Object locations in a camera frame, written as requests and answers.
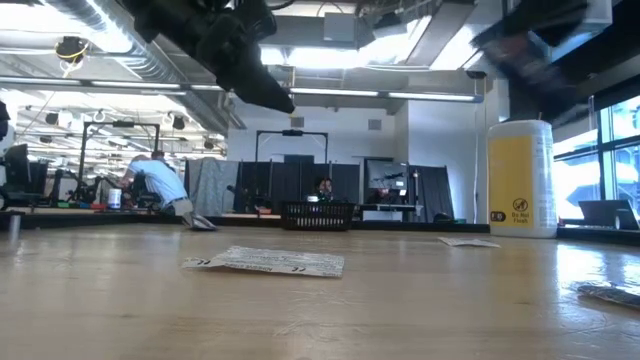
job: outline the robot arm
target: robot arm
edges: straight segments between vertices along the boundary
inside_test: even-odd
[[[235,9],[225,7],[229,0],[119,1],[133,15],[134,28],[145,41],[162,34],[244,102],[288,114],[294,111],[288,92],[260,60],[258,41],[277,31],[264,0],[237,0]]]

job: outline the wooden table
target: wooden table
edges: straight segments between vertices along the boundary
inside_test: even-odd
[[[496,239],[502,249],[460,249],[430,233],[222,228],[212,234],[172,225],[22,235],[0,241],[3,360],[640,354],[640,312],[565,289],[587,278],[640,283],[637,248]],[[179,267],[185,257],[232,245],[344,255],[344,277]]]

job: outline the white shirt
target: white shirt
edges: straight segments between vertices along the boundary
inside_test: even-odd
[[[160,160],[134,161],[129,169],[135,174],[144,173],[147,190],[160,195],[163,208],[173,200],[188,197],[178,175]]]

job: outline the warning symbol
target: warning symbol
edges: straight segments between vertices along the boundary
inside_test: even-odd
[[[513,209],[515,211],[527,211],[529,208],[529,203],[527,200],[518,198],[513,202]]]

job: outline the khaki pants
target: khaki pants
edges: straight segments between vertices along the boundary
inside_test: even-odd
[[[186,222],[185,225],[193,226],[193,204],[189,199],[183,199],[174,201],[171,204],[173,211],[177,216],[182,216],[182,219]]]

